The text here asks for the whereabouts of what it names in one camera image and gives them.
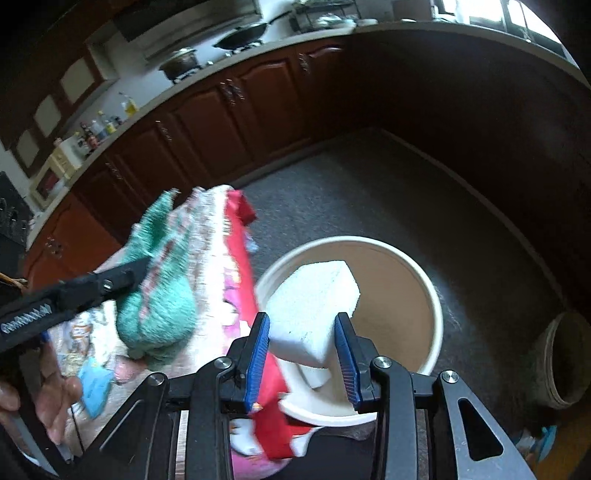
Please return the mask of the person's left hand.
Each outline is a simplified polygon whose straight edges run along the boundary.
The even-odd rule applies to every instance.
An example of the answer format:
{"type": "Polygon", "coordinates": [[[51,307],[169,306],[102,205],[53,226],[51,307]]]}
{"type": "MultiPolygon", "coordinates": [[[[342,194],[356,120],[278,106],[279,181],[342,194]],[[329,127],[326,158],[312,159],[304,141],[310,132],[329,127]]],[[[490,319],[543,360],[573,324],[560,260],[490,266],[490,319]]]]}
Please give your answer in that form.
{"type": "MultiPolygon", "coordinates": [[[[44,344],[40,350],[39,367],[41,388],[34,397],[35,411],[48,438],[59,445],[64,439],[68,410],[82,396],[81,382],[75,376],[64,377],[61,374],[51,343],[44,344]]],[[[16,443],[26,447],[11,419],[11,415],[18,412],[20,404],[17,390],[1,377],[1,425],[16,443]]]]}

